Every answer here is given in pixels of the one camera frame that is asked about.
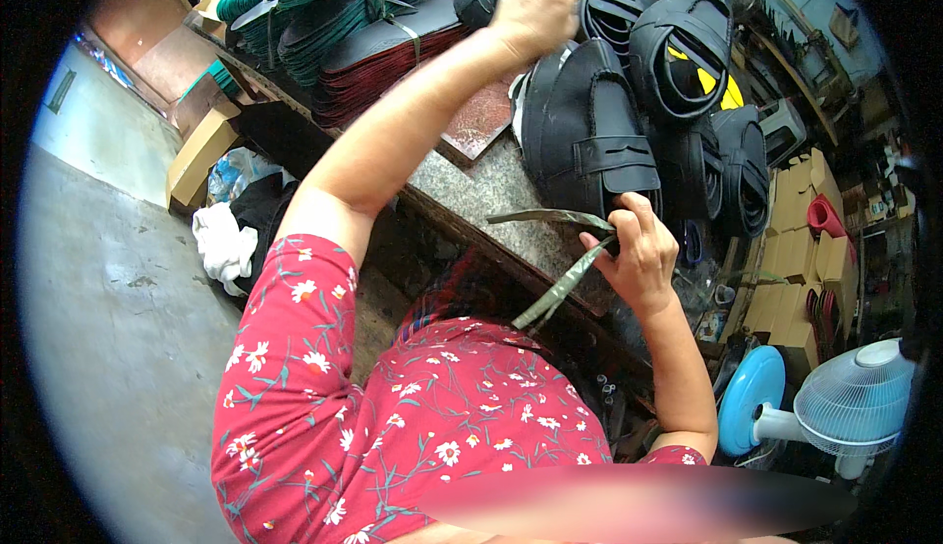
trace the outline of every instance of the woman's arm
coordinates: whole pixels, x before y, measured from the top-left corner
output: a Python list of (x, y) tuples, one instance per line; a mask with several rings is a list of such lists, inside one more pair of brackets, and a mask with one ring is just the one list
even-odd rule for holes
[(291, 199), (277, 239), (323, 237), (360, 267), (376, 214), (453, 115), (482, 87), (572, 38), (575, 1), (501, 0), (489, 27), (419, 68), (335, 141)]
[[(652, 354), (654, 406), (665, 430), (653, 450), (690, 446), (710, 462), (717, 447), (717, 410), (710, 376), (671, 287), (678, 243), (644, 196), (623, 194), (619, 204), (626, 210), (609, 214), (619, 257), (604, 251), (595, 265), (638, 317)], [(589, 233), (580, 238), (586, 249), (599, 243)]]

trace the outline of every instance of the wooden board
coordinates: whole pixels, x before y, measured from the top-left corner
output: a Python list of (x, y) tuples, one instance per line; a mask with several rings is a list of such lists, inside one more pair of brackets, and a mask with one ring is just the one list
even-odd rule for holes
[(478, 90), (452, 117), (436, 151), (459, 168), (468, 168), (478, 161), (511, 124), (507, 89), (513, 80), (514, 76), (505, 76)]
[(173, 109), (173, 119), (180, 137), (186, 142), (203, 117), (218, 103), (228, 100), (210, 74), (204, 74)]

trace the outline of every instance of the woman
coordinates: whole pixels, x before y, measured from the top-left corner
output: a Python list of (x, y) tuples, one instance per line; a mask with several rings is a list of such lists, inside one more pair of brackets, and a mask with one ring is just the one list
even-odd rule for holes
[[(348, 378), (357, 272), (377, 213), (477, 90), (572, 38), (575, 1), (501, 0), (489, 27), (379, 100), (301, 184), (216, 409), (212, 481), (242, 541), (482, 542), (418, 512), (419, 495), (481, 472), (612, 461), (573, 386), (507, 326), (425, 317), (397, 334), (364, 388)], [(596, 266), (652, 353), (665, 433), (643, 461), (707, 464), (717, 418), (670, 284), (678, 245), (646, 199), (626, 194), (621, 205), (609, 216), (619, 257)]]

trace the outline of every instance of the black strap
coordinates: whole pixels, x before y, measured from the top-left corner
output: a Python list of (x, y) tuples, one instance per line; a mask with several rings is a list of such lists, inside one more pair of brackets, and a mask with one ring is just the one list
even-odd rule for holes
[(654, 167), (652, 148), (643, 135), (589, 137), (573, 143), (580, 176), (628, 166)]

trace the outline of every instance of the green strap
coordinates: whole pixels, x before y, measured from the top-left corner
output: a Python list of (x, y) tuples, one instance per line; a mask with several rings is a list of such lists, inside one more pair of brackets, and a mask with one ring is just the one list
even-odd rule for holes
[[(576, 212), (575, 210), (563, 210), (560, 208), (531, 208), (529, 210), (519, 210), (503, 215), (491, 215), (487, 217), (486, 220), (490, 224), (510, 222), (513, 220), (576, 222), (590, 227), (597, 227), (605, 231), (616, 230), (616, 227), (596, 215)], [(533, 336), (540, 327), (547, 323), (547, 320), (556, 312), (560, 304), (563, 304), (563, 301), (566, 300), (567, 295), (580, 283), (580, 280), (583, 279), (583, 275), (589, 270), (589, 267), (592, 266), (593, 260), (595, 260), (598, 255), (602, 254), (606, 246), (615, 241), (615, 239), (615, 235), (610, 235), (599, 242), (599, 245), (596, 245), (583, 254), (566, 273), (560, 276), (560, 279), (557, 280), (548, 291), (544, 292), (543, 296), (531, 304), (530, 307), (514, 319), (511, 324), (517, 329), (524, 329), (526, 326), (532, 324), (537, 317), (543, 315), (543, 319), (528, 333), (528, 335)]]
[(544, 292), (543, 296), (531, 304), (524, 313), (518, 315), (511, 324), (518, 329), (524, 329), (526, 326), (532, 324), (537, 317), (546, 312), (543, 321), (540, 323), (543, 325), (546, 320), (554, 314), (556, 308), (563, 303), (567, 295), (580, 283), (580, 280), (583, 279), (583, 275), (589, 270), (589, 267), (592, 266), (593, 260), (602, 254), (606, 246), (615, 241), (615, 239), (616, 236), (610, 235), (583, 254), (583, 257), (580, 257), (566, 273), (560, 276), (560, 279), (557, 280), (548, 291)]
[(511, 220), (555, 220), (557, 222), (578, 222), (580, 224), (589, 225), (590, 227), (598, 227), (599, 229), (604, 229), (606, 231), (616, 230), (616, 227), (609, 224), (608, 221), (600, 219), (596, 215), (590, 215), (584, 212), (576, 212), (575, 210), (562, 210), (559, 208), (531, 208), (529, 210), (519, 210), (517, 212), (509, 212), (503, 215), (492, 215), (487, 219), (488, 223), (490, 224), (495, 224), (498, 222), (509, 222)]
[(392, 18), (385, 18), (384, 20), (391, 25), (401, 28), (403, 32), (406, 32), (407, 35), (409, 35), (409, 38), (413, 40), (413, 49), (416, 51), (416, 65), (418, 65), (418, 35), (416, 34), (416, 31), (407, 27), (406, 25), (401, 25)]

